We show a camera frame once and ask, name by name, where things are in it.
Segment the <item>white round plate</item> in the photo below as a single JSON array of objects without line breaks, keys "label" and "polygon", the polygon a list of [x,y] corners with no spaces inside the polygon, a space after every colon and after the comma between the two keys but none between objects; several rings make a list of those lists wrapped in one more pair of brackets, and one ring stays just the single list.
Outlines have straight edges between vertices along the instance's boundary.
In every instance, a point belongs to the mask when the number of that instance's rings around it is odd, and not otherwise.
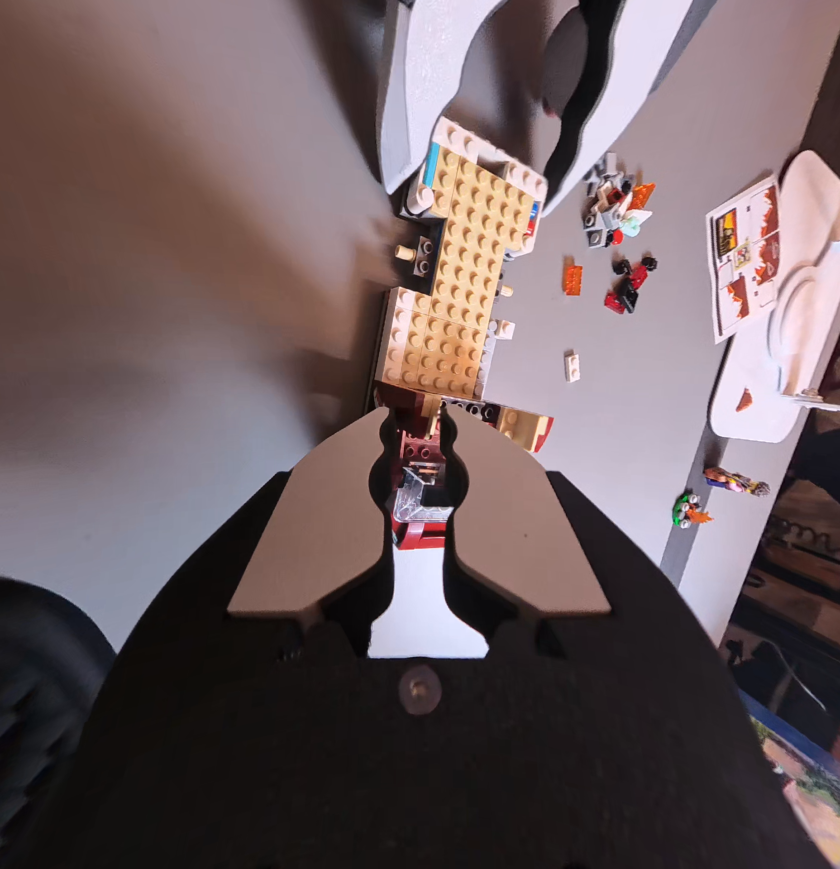
[{"label": "white round plate", "polygon": [[840,414],[821,383],[840,338],[840,179],[814,150],[707,215],[716,339],[730,339],[709,408],[720,437],[782,441],[808,410]]}]

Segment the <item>black padded cushion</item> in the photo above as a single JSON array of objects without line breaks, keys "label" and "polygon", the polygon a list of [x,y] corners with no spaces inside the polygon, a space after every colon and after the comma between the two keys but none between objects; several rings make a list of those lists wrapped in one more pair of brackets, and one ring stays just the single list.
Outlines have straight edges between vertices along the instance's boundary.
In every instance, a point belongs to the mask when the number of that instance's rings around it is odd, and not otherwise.
[{"label": "black padded cushion", "polygon": [[16,867],[115,659],[61,595],[0,576],[0,867]]}]

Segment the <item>printed instruction sheet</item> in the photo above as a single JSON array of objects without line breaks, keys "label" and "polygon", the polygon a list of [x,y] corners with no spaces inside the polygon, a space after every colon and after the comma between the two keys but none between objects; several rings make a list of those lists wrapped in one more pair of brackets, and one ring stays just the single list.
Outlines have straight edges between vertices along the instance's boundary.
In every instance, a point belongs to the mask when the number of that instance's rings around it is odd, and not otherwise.
[{"label": "printed instruction sheet", "polygon": [[768,175],[706,215],[716,343],[776,303],[782,254],[778,183],[776,175]]}]

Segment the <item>pile of small grey bricks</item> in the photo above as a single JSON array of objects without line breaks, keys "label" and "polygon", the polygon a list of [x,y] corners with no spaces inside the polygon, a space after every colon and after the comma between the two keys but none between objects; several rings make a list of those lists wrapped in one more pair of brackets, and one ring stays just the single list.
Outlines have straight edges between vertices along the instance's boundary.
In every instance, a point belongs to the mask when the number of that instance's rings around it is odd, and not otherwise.
[{"label": "pile of small grey bricks", "polygon": [[606,152],[583,177],[586,202],[582,229],[589,249],[613,245],[636,187],[635,175],[625,170],[615,152]]}]

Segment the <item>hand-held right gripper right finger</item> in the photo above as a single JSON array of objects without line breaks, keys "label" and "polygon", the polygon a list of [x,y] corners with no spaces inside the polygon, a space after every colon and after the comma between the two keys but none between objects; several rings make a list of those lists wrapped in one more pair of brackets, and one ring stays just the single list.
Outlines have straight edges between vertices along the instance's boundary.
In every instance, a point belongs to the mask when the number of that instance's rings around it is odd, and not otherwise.
[{"label": "hand-held right gripper right finger", "polygon": [[526,612],[595,616],[610,603],[534,455],[460,407],[452,462],[467,477],[452,514],[460,568]]}]

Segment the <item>white booklet stand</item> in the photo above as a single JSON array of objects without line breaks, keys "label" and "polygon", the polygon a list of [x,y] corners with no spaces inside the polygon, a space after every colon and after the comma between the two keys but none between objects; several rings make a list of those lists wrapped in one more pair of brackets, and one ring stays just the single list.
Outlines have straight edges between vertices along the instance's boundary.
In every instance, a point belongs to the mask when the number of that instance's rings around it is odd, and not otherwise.
[{"label": "white booklet stand", "polygon": [[820,385],[839,333],[840,238],[814,264],[788,274],[770,315],[768,352],[780,397],[797,407],[824,407]]}]

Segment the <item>toy minifigure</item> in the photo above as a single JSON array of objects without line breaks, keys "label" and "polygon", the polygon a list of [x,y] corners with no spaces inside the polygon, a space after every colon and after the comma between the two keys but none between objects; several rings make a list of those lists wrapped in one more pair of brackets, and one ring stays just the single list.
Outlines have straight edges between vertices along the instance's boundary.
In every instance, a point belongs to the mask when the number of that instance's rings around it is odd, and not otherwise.
[{"label": "toy minifigure", "polygon": [[738,494],[749,494],[755,497],[766,497],[771,494],[770,486],[766,482],[756,481],[723,468],[706,468],[703,471],[703,477],[711,487],[722,488]]}]

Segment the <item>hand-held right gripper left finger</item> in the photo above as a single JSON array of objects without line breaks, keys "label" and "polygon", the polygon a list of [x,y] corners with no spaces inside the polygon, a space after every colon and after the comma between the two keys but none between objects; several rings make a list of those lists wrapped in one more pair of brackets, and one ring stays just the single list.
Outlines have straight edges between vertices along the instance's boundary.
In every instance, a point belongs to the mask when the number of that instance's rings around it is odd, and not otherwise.
[{"label": "hand-held right gripper left finger", "polygon": [[370,488],[384,457],[385,407],[324,440],[289,474],[227,606],[235,617],[320,621],[349,592],[371,592],[371,621],[393,595],[389,522]]}]

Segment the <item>colourful toy set box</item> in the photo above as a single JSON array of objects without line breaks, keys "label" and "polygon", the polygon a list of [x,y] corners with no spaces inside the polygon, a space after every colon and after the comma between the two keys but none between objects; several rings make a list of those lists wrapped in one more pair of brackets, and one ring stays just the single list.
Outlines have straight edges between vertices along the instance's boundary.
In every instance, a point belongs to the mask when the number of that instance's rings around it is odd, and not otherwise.
[{"label": "colourful toy set box", "polygon": [[840,777],[835,759],[804,737],[789,740],[791,729],[786,725],[778,733],[761,718],[749,717],[765,760],[807,837],[827,863],[840,868]]}]

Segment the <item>tan and dark red brick model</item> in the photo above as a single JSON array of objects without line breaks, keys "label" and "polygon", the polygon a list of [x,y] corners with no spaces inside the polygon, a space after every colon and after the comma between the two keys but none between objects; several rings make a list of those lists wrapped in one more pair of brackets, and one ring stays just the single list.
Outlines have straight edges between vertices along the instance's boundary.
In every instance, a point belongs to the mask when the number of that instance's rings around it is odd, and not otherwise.
[{"label": "tan and dark red brick model", "polygon": [[382,334],[367,407],[396,421],[388,500],[396,549],[442,549],[453,505],[440,447],[440,412],[454,406],[537,454],[554,418],[487,401],[498,343],[513,338],[497,302],[512,294],[506,262],[530,253],[546,179],[501,148],[441,116],[410,180],[400,215],[415,223],[398,245],[408,287],[384,296]]}]

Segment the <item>grey desk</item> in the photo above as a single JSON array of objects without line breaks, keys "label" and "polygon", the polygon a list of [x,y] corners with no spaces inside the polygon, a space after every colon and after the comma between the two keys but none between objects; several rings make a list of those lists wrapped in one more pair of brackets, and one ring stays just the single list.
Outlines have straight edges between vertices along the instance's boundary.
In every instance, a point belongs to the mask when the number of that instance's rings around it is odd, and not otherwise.
[{"label": "grey desk", "polygon": [[[0,574],[116,649],[211,533],[362,412],[410,235],[374,176],[382,13],[0,2]],[[660,263],[634,315],[603,307],[581,188],[506,271],[490,397],[554,415],[542,461],[656,562],[723,351],[705,213],[800,145],[839,33],[840,2],[718,2],[610,146],[656,184],[623,245]]]}]

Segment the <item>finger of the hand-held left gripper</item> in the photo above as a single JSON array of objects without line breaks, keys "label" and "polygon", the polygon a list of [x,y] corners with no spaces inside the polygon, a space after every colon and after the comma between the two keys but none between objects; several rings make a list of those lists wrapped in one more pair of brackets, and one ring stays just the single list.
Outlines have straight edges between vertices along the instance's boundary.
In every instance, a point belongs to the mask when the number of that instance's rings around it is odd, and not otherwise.
[{"label": "finger of the hand-held left gripper", "polygon": [[432,146],[540,172],[544,48],[578,2],[387,2],[379,81],[379,174],[394,194]]},{"label": "finger of the hand-held left gripper", "polygon": [[581,1],[588,55],[544,168],[549,215],[610,148],[701,27],[715,1]]}]

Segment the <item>green round plate with pieces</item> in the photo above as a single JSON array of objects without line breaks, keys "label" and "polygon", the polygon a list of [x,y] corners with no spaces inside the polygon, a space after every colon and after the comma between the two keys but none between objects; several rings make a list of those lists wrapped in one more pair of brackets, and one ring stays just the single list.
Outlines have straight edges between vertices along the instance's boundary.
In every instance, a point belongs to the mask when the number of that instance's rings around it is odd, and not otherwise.
[{"label": "green round plate with pieces", "polygon": [[700,526],[713,520],[713,517],[703,509],[698,494],[689,489],[682,493],[672,508],[673,525],[683,530]]}]

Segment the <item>red and black brick piece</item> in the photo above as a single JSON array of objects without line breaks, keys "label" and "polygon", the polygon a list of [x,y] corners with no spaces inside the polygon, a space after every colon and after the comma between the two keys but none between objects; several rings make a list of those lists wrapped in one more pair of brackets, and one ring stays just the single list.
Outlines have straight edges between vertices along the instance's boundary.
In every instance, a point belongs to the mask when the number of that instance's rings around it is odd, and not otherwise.
[{"label": "red and black brick piece", "polygon": [[619,315],[632,314],[638,301],[639,290],[651,273],[643,273],[632,278],[614,274],[619,281],[604,297],[604,306]]}]

